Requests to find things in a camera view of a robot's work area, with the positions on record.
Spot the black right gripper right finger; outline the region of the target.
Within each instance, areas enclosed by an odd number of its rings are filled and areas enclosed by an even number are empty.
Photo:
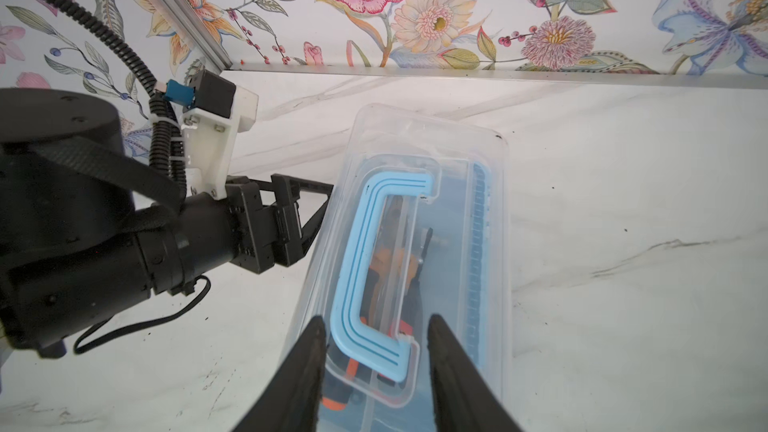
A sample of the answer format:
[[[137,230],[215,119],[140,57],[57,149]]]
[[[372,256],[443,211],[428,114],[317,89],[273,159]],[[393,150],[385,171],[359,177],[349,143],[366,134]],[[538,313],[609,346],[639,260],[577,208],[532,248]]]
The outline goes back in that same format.
[[[436,429],[520,432],[442,316],[430,317],[427,338]]]

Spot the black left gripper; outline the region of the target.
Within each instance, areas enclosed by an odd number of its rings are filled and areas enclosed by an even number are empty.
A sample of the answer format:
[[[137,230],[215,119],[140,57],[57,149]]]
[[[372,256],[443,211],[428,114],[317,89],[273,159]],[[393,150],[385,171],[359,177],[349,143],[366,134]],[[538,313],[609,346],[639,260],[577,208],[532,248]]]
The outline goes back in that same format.
[[[237,223],[236,254],[231,262],[261,274],[275,265],[289,267],[303,259],[320,232],[328,202],[305,223],[299,200],[303,192],[329,197],[331,184],[274,174],[269,181],[230,176],[225,184],[229,209]]]

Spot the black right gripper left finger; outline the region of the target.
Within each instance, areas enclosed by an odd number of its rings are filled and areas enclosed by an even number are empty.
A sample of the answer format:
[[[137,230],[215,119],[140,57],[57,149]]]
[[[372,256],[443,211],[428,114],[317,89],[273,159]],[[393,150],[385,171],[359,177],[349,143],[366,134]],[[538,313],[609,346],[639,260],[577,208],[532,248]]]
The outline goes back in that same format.
[[[233,431],[315,431],[326,352],[325,324],[315,316]]]

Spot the orange black handled screwdriver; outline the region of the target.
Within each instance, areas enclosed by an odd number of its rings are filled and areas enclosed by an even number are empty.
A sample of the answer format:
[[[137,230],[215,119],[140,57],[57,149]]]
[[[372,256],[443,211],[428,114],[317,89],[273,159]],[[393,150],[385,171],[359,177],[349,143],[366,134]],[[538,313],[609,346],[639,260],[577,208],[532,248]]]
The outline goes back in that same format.
[[[423,306],[420,274],[432,229],[418,201],[389,196],[372,228],[355,230],[331,302],[321,404],[341,412],[366,398],[405,406],[416,387]]]

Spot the blue plastic tool box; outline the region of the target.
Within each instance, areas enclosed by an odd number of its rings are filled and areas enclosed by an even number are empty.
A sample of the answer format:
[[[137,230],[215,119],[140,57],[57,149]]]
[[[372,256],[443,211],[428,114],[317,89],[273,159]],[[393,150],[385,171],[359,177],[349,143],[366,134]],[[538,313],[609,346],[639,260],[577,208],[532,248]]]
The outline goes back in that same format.
[[[366,398],[341,412],[319,406],[322,431],[431,431],[435,427],[430,384],[427,328],[443,317],[471,362],[493,391],[503,378],[500,343],[501,303],[488,171],[461,161],[425,161],[409,166],[379,166],[353,174],[328,208],[312,258],[306,289],[308,317],[324,319],[330,338],[331,302],[342,257],[355,230],[373,227],[389,196],[418,201],[416,223],[432,229],[420,274],[423,329],[416,387],[403,407]]]

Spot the clear plastic box lid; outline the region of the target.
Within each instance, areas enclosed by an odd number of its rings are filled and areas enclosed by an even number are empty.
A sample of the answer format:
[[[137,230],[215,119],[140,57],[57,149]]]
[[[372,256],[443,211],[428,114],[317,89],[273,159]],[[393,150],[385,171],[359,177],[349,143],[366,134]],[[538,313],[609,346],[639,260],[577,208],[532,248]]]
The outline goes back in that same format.
[[[433,430],[435,315],[502,395],[506,153],[489,129],[359,111],[287,338],[324,320],[319,430]]]

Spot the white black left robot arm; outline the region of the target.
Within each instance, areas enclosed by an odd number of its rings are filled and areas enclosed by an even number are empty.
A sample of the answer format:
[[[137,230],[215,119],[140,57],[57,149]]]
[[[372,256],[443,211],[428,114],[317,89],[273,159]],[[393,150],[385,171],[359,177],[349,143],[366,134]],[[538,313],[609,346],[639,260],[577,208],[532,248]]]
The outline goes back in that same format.
[[[99,329],[153,295],[201,301],[226,263],[253,273],[301,260],[324,215],[305,192],[329,184],[230,177],[226,197],[190,197],[123,151],[116,108],[83,94],[1,93],[1,329],[47,359],[114,339]]]

